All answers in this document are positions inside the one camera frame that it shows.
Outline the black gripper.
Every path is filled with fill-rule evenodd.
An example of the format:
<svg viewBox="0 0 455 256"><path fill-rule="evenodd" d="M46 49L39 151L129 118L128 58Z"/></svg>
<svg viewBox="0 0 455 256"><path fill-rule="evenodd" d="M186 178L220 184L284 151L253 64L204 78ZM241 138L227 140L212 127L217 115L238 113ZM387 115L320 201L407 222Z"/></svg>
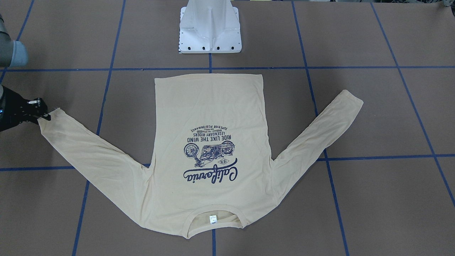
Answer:
<svg viewBox="0 0 455 256"><path fill-rule="evenodd" d="M50 121L52 117L44 112L44 100L28 100L11 89L1 86L0 131L18 126L21 123L39 124L38 119Z"/></svg>

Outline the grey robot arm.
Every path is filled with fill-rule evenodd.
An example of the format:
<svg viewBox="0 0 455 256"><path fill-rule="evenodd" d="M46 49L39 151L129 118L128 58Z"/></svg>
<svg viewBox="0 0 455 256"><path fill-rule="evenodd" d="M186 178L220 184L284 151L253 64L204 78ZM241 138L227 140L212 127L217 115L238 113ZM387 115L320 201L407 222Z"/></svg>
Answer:
<svg viewBox="0 0 455 256"><path fill-rule="evenodd" d="M11 68L28 63L29 57L22 42L13 40L7 32L3 17L0 18L0 66ZM38 124L38 119L51 120L47 104L43 98L28 100L17 92L0 86L0 131L18 126L21 123Z"/></svg>

